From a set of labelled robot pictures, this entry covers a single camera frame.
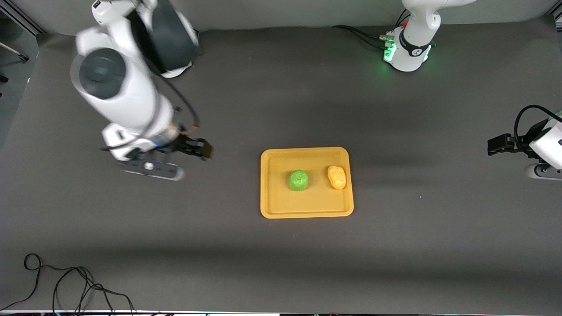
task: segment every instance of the metal frame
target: metal frame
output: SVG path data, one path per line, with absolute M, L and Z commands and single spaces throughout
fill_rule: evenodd
M 35 23 L 28 15 L 17 7 L 11 0 L 0 0 L 0 10 L 4 12 L 12 21 L 17 23 L 24 30 L 33 36 L 44 34 L 46 31 Z

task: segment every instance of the gray tabletop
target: gray tabletop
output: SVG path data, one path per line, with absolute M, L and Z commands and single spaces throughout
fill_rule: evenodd
M 560 315 L 562 183 L 526 178 L 523 155 L 486 155 L 523 106 L 560 108 L 555 35 L 552 18 L 446 25 L 427 63 L 399 73 L 345 30 L 205 32 L 172 81 L 216 155 L 175 155 L 181 182 L 98 151 L 107 121 L 71 85 L 74 39 L 44 37 L 1 153 L 1 305 L 31 290 L 22 260 L 36 252 L 87 266 L 137 309 Z M 323 146 L 350 153 L 355 211 L 265 219 L 261 153 Z M 59 276 L 14 308 L 50 308 Z M 81 287 L 61 285 L 63 308 Z

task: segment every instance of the plastic food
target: plastic food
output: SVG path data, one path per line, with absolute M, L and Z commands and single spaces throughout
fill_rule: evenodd
M 346 173 L 340 166 L 330 166 L 328 168 L 328 178 L 332 187 L 341 190 L 346 186 Z
M 302 170 L 295 170 L 289 177 L 289 186 L 295 191 L 302 191 L 309 185 L 309 175 Z

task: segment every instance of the yellow tray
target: yellow tray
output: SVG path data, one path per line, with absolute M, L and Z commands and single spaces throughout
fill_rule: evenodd
M 347 177 L 345 188 L 334 189 L 328 167 L 341 166 Z M 291 172 L 309 175 L 304 191 L 289 186 Z M 261 155 L 261 213 L 266 218 L 310 218 L 348 216 L 353 212 L 350 160 L 342 147 L 269 149 Z

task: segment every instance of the cable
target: cable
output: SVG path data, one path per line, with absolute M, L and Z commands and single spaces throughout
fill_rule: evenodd
M 358 29 L 358 28 L 354 28 L 353 26 L 349 26 L 349 25 L 335 25 L 333 26 L 333 28 L 338 28 L 338 29 L 346 29 L 346 30 L 350 30 L 350 31 L 354 31 L 357 32 L 365 37 L 368 38 L 374 38 L 374 39 L 379 39 L 379 37 L 377 35 L 371 35 L 369 33 L 363 32 L 362 30 Z
M 523 113 L 525 113 L 525 111 L 527 111 L 529 109 L 533 109 L 533 108 L 543 111 L 544 113 L 551 116 L 553 119 L 562 123 L 562 118 L 560 118 L 558 115 L 554 114 L 553 112 L 549 111 L 547 108 L 542 107 L 540 105 L 528 105 L 528 106 L 524 107 L 523 109 L 521 109 L 521 111 L 519 111 L 519 114 L 517 114 L 517 118 L 515 119 L 515 125 L 513 127 L 513 135 L 515 136 L 515 142 L 517 143 L 517 147 L 519 149 L 521 149 L 527 155 L 529 155 L 529 151 L 528 151 L 527 147 L 523 147 L 523 145 L 521 144 L 521 140 L 519 140 L 519 133 L 518 133 L 519 120 L 521 119 L 521 116 L 523 115 Z
M 396 20 L 395 26 L 398 26 L 398 24 L 400 24 L 400 18 L 402 17 L 402 15 L 404 15 L 404 13 L 406 13 L 406 11 L 408 11 L 408 9 L 404 9 L 404 11 L 402 11 L 400 16 L 398 17 L 398 20 Z
M 396 26 L 399 26 L 402 22 L 404 22 L 404 20 L 406 20 L 406 19 L 409 18 L 410 16 L 411 16 L 410 14 L 406 15 L 402 20 L 400 20 L 400 22 L 398 22 L 398 23 L 396 24 Z
M 28 266 L 28 260 L 31 257 L 35 257 L 37 259 L 38 266 L 36 268 L 30 268 Z M 103 293 L 103 295 L 106 299 L 107 306 L 110 308 L 112 313 L 115 311 L 115 309 L 113 308 L 113 306 L 109 302 L 109 298 L 107 297 L 107 294 L 125 297 L 127 299 L 127 303 L 129 304 L 129 307 L 130 307 L 130 310 L 131 310 L 131 315 L 133 315 L 134 306 L 133 306 L 133 303 L 132 303 L 131 299 L 125 294 L 110 291 L 110 290 L 104 288 L 103 285 L 101 285 L 100 283 L 95 283 L 94 280 L 93 280 L 92 273 L 86 267 L 80 266 L 80 267 L 69 267 L 69 268 L 56 268 L 56 267 L 53 267 L 52 265 L 43 264 L 41 262 L 41 258 L 37 254 L 31 253 L 31 254 L 28 254 L 27 256 L 25 256 L 25 258 L 24 258 L 24 268 L 28 271 L 37 271 L 37 276 L 35 277 L 35 286 L 33 287 L 33 290 L 31 291 L 31 293 L 26 298 L 24 298 L 23 300 L 19 300 L 19 301 L 13 302 L 12 304 L 7 305 L 6 307 L 0 309 L 0 312 L 14 306 L 15 304 L 22 303 L 22 302 L 25 302 L 26 300 L 29 300 L 35 294 L 35 291 L 37 290 L 37 286 L 39 285 L 39 277 L 41 275 L 41 271 L 44 268 L 49 268 L 49 269 L 52 269 L 52 270 L 55 270 L 55 271 L 65 271 L 65 273 L 58 279 L 57 283 L 55 284 L 55 289 L 53 290 L 53 299 L 52 299 L 52 306 L 51 306 L 53 315 L 56 314 L 55 313 L 55 298 L 57 297 L 58 286 L 60 285 L 61 281 L 73 271 L 76 271 L 78 273 L 78 275 L 80 275 L 82 277 L 82 279 L 84 279 L 84 281 L 85 281 L 84 289 L 82 290 L 82 295 L 80 296 L 80 301 L 78 302 L 78 305 L 76 306 L 76 309 L 74 310 L 73 314 L 76 314 L 76 315 L 80 314 L 81 309 L 82 309 L 82 303 L 83 303 L 85 297 L 87 296 L 87 294 L 90 290 L 94 289 L 95 291 L 100 291 L 100 292 Z
M 368 40 L 366 40 L 364 37 L 362 37 L 362 36 L 360 35 L 361 33 L 364 33 L 364 34 L 367 34 L 367 33 L 365 33 L 365 32 L 363 32 L 363 31 L 360 31 L 360 30 L 359 30 L 360 33 L 358 34 L 358 33 L 355 32 L 355 30 L 353 30 L 353 29 L 355 29 L 355 28 L 352 28 L 351 26 L 347 26 L 347 25 L 336 25 L 336 26 L 333 26 L 333 28 L 346 29 L 346 30 L 350 31 L 353 35 L 357 36 L 357 37 L 358 37 L 360 40 L 362 40 L 365 44 L 367 44 L 367 45 L 369 45 L 369 46 L 371 46 L 371 47 L 377 48 L 377 49 L 382 49 L 382 50 L 385 50 L 385 49 L 386 49 L 386 47 L 382 47 L 382 46 L 379 46 L 379 45 L 375 45 L 375 44 L 369 42 Z

